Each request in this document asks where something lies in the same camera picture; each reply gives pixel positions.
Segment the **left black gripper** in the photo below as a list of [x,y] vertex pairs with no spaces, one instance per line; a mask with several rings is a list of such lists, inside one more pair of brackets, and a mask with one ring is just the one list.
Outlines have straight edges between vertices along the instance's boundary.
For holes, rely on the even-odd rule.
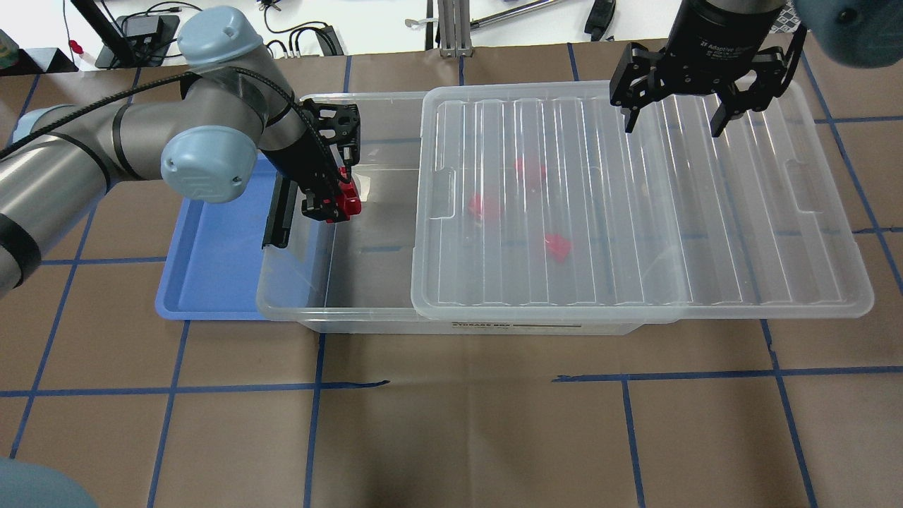
[[359,163],[358,105],[305,99],[293,103],[284,118],[293,120],[300,134],[287,147],[272,151],[272,164],[304,193],[303,215],[338,223],[347,221],[347,212],[361,212],[357,183],[349,171]]

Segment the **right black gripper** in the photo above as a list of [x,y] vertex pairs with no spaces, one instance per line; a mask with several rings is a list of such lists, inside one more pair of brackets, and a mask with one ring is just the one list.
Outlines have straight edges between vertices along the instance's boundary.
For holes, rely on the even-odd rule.
[[[714,92],[720,101],[710,118],[714,138],[746,112],[767,109],[791,80],[783,49],[761,48],[783,6],[782,1],[684,1],[661,52],[638,42],[626,45],[610,80],[610,105],[624,116],[624,132],[633,132],[643,107],[662,99],[660,85],[674,94]],[[739,89],[737,80],[749,72],[754,80]]]

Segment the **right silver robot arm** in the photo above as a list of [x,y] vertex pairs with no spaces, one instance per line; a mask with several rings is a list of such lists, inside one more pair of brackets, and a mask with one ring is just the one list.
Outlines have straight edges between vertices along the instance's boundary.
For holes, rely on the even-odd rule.
[[632,132],[644,107],[672,95],[715,95],[710,132],[761,112],[794,77],[806,36],[815,35],[833,60],[852,68],[882,68],[901,59],[899,1],[794,1],[800,23],[787,48],[764,47],[783,1],[681,2],[667,42],[652,52],[625,49],[610,80],[610,104]]

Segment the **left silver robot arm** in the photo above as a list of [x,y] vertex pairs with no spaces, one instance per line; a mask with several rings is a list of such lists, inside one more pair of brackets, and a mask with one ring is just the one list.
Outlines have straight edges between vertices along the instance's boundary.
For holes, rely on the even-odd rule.
[[230,202],[264,155],[297,184],[307,218],[339,223],[361,212],[358,107],[297,100],[234,7],[196,14],[177,45],[183,73],[20,118],[2,151],[3,294],[122,182],[162,180],[186,198]]

